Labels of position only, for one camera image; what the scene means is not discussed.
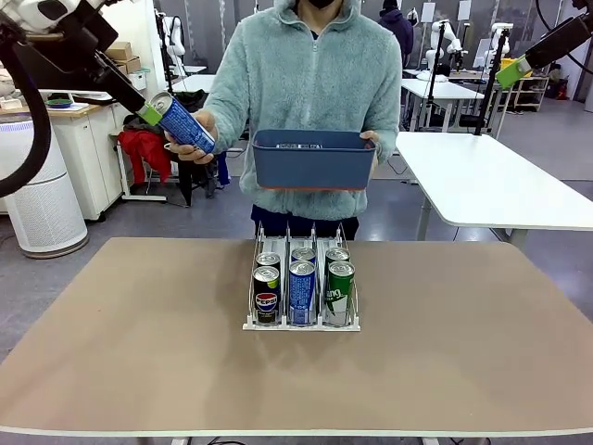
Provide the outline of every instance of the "zipper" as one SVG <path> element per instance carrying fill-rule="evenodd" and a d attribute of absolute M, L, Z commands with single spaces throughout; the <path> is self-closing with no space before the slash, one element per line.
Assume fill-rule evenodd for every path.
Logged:
<path fill-rule="evenodd" d="M 313 55 L 311 61 L 310 77 L 309 77 L 309 98 L 307 105 L 305 106 L 305 125 L 309 125 L 311 118 L 311 108 L 313 107 L 313 92 L 315 89 L 315 74 L 317 72 L 317 64 L 319 59 L 319 39 L 322 38 L 322 34 L 317 36 L 317 40 L 313 39 Z"/>

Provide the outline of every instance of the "person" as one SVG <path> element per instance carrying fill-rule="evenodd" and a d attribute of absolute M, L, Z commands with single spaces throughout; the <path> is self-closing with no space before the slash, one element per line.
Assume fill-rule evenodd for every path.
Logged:
<path fill-rule="evenodd" d="M 399 45 L 360 14 L 360 0 L 275 0 L 237 25 L 195 116 L 216 139 L 214 154 L 232 147 L 249 119 L 251 143 L 266 129 L 360 132 L 382 163 L 396 148 L 401 71 Z M 251 143 L 239 184 L 256 232 L 261 224 L 266 235 L 285 235 L 289 225 L 291 235 L 308 236 L 315 224 L 318 236 L 335 236 L 341 223 L 354 238 L 364 191 L 263 189 Z M 171 150 L 196 163 L 213 159 L 174 141 Z"/>
<path fill-rule="evenodd" d="M 381 16 L 379 24 L 396 36 L 401 47 L 402 60 L 405 66 L 406 60 L 408 60 L 414 49 L 414 27 L 412 23 L 403 16 L 397 7 L 397 0 L 384 0 L 383 10 L 379 15 Z"/>

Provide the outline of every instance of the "can lid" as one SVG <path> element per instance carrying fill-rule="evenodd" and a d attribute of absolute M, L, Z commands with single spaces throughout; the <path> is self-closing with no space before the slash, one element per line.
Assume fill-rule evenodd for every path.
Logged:
<path fill-rule="evenodd" d="M 349 260 L 350 252 L 345 248 L 329 248 L 325 256 L 330 260 Z"/>
<path fill-rule="evenodd" d="M 315 266 L 313 263 L 311 261 L 305 260 L 293 261 L 289 269 L 290 273 L 299 276 L 311 275 L 313 272 L 315 272 Z"/>
<path fill-rule="evenodd" d="M 294 257 L 315 257 L 315 250 L 312 248 L 295 248 L 293 249 L 292 255 Z"/>
<path fill-rule="evenodd" d="M 336 276 L 352 276 L 354 266 L 348 261 L 336 261 L 330 264 L 330 272 Z"/>
<path fill-rule="evenodd" d="M 253 277 L 263 283 L 270 283 L 280 278 L 280 272 L 275 267 L 261 266 L 253 271 Z"/>
<path fill-rule="evenodd" d="M 280 255 L 275 252 L 261 252 L 256 261 L 259 263 L 274 264 L 280 260 Z"/>

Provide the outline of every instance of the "gray floor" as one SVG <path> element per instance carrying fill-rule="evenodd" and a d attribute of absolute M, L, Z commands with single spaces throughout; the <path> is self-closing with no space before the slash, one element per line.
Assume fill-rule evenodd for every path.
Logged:
<path fill-rule="evenodd" d="M 593 181 L 593 113 L 584 112 L 584 107 L 544 99 L 538 113 L 508 114 L 500 142 L 558 179 Z M 526 129 L 531 138 L 525 137 Z"/>
<path fill-rule="evenodd" d="M 567 116 L 559 116 L 556 104 L 547 104 L 539 114 L 510 116 L 505 124 L 503 141 L 520 151 L 532 147 L 549 153 L 563 150 L 573 156 L 570 147 L 578 146 L 577 162 L 587 166 L 593 179 L 587 156 L 592 146 L 587 139 L 591 125 L 588 116 L 581 116 L 580 104 L 560 104 L 569 108 Z M 553 172 L 551 162 L 542 168 Z M 593 183 L 570 182 L 574 189 L 593 199 Z M 370 205 L 361 218 L 358 239 L 363 240 L 413 240 L 422 203 L 422 193 L 417 186 L 399 181 L 372 181 L 369 186 Z M 181 202 L 177 190 L 167 189 L 173 200 Z M 0 217 L 0 360 L 17 344 L 34 321 L 49 307 L 62 289 L 78 271 L 112 236 L 168 236 L 168 237 L 227 237 L 249 238 L 254 229 L 249 220 L 250 204 L 241 195 L 236 181 L 226 190 L 217 192 L 215 199 L 204 199 L 195 191 L 194 206 L 183 209 L 158 203 L 129 202 L 114 206 L 107 214 L 107 221 L 89 225 L 91 240 L 83 250 L 68 257 L 51 261 L 32 261 L 18 250 L 7 217 Z M 431 219 L 428 238 L 452 240 L 454 227 L 442 223 L 436 216 Z M 460 229 L 458 241 L 494 240 L 487 230 Z M 525 254 L 546 273 L 568 298 L 593 321 L 593 234 L 569 232 L 533 232 L 527 239 Z M 195 445 L 206 444 L 197 440 Z M 415 443 L 411 439 L 308 439 L 308 438 L 247 438 L 247 445 L 391 445 Z M 170 443 L 165 439 L 156 445 Z M 442 440 L 442 445 L 449 443 Z M 543 439 L 495 439 L 495 445 L 580 445 L 593 443 L 593 435 Z M 27 437 L 0 433 L 0 445 L 133 445 L 129 439 L 64 439 Z"/>

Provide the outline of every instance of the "blue plastic bin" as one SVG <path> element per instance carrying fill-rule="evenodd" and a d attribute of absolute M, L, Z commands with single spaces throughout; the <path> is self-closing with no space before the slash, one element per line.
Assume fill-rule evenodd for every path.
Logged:
<path fill-rule="evenodd" d="M 360 133 L 263 130 L 253 153 L 263 188 L 364 190 L 375 145 Z"/>

